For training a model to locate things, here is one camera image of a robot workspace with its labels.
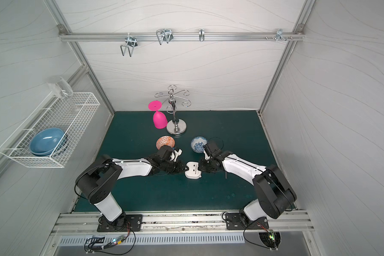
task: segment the chrome stand base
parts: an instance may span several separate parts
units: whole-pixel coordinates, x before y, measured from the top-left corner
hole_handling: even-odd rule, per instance
[[[186,131],[186,123],[184,120],[179,119],[178,124],[175,125],[174,122],[171,120],[167,124],[167,131],[170,134],[179,135],[179,134],[183,133],[184,131]]]

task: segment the white wall panel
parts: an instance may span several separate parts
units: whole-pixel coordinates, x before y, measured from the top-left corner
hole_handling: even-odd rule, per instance
[[[292,31],[304,0],[57,0],[73,32]],[[191,91],[180,110],[258,109],[285,44],[274,42],[140,42],[132,58],[120,42],[81,43],[117,111],[148,110],[171,84]]]
[[[384,1],[319,0],[264,112],[328,256],[384,255]]]
[[[57,0],[76,33],[292,31],[304,0]]]
[[[0,145],[50,93],[45,79],[68,79],[80,66],[42,0],[0,1]],[[82,80],[75,91],[92,91]],[[95,156],[107,127],[105,105],[97,110],[65,168],[26,168],[12,162],[0,177],[0,256],[38,255],[73,185]]]
[[[141,42],[130,58],[122,56],[119,42],[80,45],[116,111],[147,111],[154,95],[171,84],[191,93],[192,105],[179,110],[258,109],[285,47],[281,42]]]
[[[73,89],[101,99],[88,76]],[[0,256],[40,254],[58,215],[69,211],[75,179],[93,161],[108,129],[111,115],[100,104],[65,168],[26,168],[12,162],[0,178]]]

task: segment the green mat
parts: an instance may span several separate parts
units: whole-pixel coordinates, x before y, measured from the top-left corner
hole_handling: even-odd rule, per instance
[[[182,149],[182,161],[198,162],[204,154],[192,151],[196,136],[207,139],[220,137],[223,150],[255,164],[276,164],[256,111],[179,111],[188,128],[174,137],[175,146]],[[99,155],[118,159],[139,159],[157,151],[156,141],[168,135],[166,129],[156,129],[152,111],[116,112],[102,143]],[[222,140],[213,138],[219,147]],[[240,209],[256,199],[253,186],[242,178],[225,172],[202,173],[198,180],[185,175],[154,175],[129,177],[117,181],[112,194],[124,211],[176,211]],[[98,211],[80,198],[75,212]]]

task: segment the white wire basket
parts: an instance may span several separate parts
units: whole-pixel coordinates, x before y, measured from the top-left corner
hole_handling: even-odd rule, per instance
[[[26,167],[63,168],[99,107],[93,93],[74,93],[71,98],[54,98],[37,109],[0,146],[0,153]],[[39,132],[60,128],[65,133],[48,156],[35,156],[30,142]]]

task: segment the glass cup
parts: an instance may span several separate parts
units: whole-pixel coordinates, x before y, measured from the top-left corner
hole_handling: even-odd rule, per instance
[[[47,84],[51,91],[60,99],[68,98],[73,95],[71,86],[60,76],[50,77],[47,79]]]

